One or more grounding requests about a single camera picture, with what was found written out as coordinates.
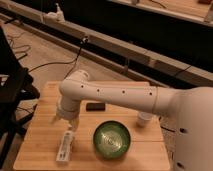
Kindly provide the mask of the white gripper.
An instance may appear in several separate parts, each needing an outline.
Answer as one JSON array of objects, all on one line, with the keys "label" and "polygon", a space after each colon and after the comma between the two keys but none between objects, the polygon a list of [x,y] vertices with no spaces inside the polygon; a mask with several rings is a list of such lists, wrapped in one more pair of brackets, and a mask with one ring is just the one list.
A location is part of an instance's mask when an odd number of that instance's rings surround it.
[{"label": "white gripper", "polygon": [[78,101],[59,100],[56,105],[56,115],[69,121],[69,129],[76,132],[79,126],[80,103]]}]

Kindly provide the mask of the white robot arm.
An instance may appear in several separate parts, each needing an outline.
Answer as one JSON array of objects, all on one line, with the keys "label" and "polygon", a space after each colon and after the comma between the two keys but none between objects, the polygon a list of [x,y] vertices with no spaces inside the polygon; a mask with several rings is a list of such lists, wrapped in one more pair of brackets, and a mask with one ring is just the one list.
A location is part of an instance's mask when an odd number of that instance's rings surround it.
[{"label": "white robot arm", "polygon": [[176,118],[174,171],[213,171],[213,87],[174,89],[134,84],[102,84],[77,70],[59,85],[56,115],[73,120],[83,100],[106,102]]}]

